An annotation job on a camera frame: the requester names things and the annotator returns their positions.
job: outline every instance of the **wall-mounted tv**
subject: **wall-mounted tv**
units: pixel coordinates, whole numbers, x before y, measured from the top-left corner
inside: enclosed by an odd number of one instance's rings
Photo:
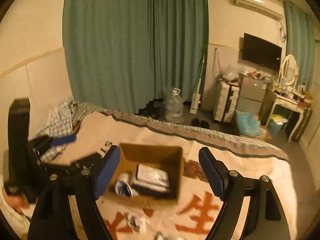
[[[281,51],[281,47],[271,42],[247,33],[244,34],[242,51],[242,59],[244,60],[279,71]]]

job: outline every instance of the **plastic bag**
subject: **plastic bag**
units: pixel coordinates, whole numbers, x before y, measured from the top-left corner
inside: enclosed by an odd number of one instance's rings
[[[261,134],[260,121],[254,117],[254,113],[237,113],[237,124],[241,135],[257,137]]]
[[[226,65],[224,71],[225,73],[222,75],[222,77],[229,82],[234,81],[239,77],[239,73],[241,73],[243,67],[239,65]]]

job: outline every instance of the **slipper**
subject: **slipper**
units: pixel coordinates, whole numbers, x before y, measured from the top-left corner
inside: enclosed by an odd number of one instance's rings
[[[209,125],[209,123],[208,123],[207,121],[201,120],[201,122],[200,122],[200,127],[201,127],[201,128],[209,129],[209,128],[210,128],[210,125]]]
[[[191,120],[191,126],[200,127],[200,121],[198,118],[194,118]]]

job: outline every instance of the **blue plastic bag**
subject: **blue plastic bag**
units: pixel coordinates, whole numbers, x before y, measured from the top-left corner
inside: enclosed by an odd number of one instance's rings
[[[241,135],[257,137],[260,135],[260,121],[255,117],[255,113],[243,113],[236,111],[237,124]]]

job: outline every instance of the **blue trash bin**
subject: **blue trash bin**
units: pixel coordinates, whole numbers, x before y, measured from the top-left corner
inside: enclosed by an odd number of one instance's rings
[[[268,131],[272,137],[275,137],[282,127],[283,124],[276,124],[275,121],[271,120],[268,125]]]

